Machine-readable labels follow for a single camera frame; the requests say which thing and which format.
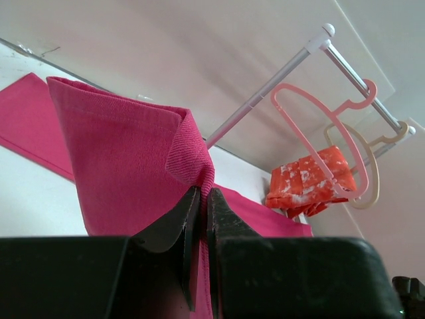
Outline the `orange floral garment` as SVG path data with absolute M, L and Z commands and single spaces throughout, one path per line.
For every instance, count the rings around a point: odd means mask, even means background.
M 318 154 L 345 191 L 357 189 L 348 163 L 337 146 L 321 150 Z M 266 196 L 267 207 L 284 210 L 290 219 L 300 214 L 312 217 L 334 203 L 347 201 L 335 192 L 332 183 L 311 156 L 274 169 Z

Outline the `magenta pink trousers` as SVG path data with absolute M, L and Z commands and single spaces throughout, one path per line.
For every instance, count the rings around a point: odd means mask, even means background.
M 294 223 L 219 188 L 260 237 L 219 239 L 213 316 L 207 197 L 214 165 L 190 110 L 149 104 L 78 81 L 28 74 L 1 91 L 1 145 L 72 180 L 86 236 L 1 240 L 2 318 L 312 318 Z M 193 312 L 143 312 L 132 237 L 201 191 Z

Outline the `white clothes rack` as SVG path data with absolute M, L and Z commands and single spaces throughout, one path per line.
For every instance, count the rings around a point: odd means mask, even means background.
M 376 101 L 359 112 L 344 112 L 343 121 L 363 129 L 381 120 L 395 130 L 399 120 L 411 115 L 412 103 L 400 98 L 381 69 L 365 70 L 374 64 L 363 47 L 348 53 L 334 44 L 324 50 L 299 42 L 217 44 L 206 70 L 226 101 L 212 108 L 207 146 L 218 146 L 263 169 L 294 157 L 301 143 L 270 102 L 272 90 L 281 83 L 334 108 L 348 98 L 360 98 L 365 80 L 372 80 L 379 90 Z

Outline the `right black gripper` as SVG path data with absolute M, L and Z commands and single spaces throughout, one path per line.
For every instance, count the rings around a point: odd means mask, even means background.
M 417 278 L 395 276 L 392 286 L 401 301 L 404 318 L 424 319 L 424 284 Z

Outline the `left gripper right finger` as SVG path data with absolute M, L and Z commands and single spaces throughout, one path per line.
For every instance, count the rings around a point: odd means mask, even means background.
M 225 237 L 260 237 L 229 206 L 222 191 L 212 188 L 207 197 L 207 243 L 209 250 L 209 282 L 212 315 L 219 315 L 219 239 Z

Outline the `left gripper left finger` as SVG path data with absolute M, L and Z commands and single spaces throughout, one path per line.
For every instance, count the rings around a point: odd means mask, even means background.
M 201 191 L 191 187 L 178 203 L 132 237 L 141 253 L 137 294 L 143 312 L 193 312 L 199 261 Z

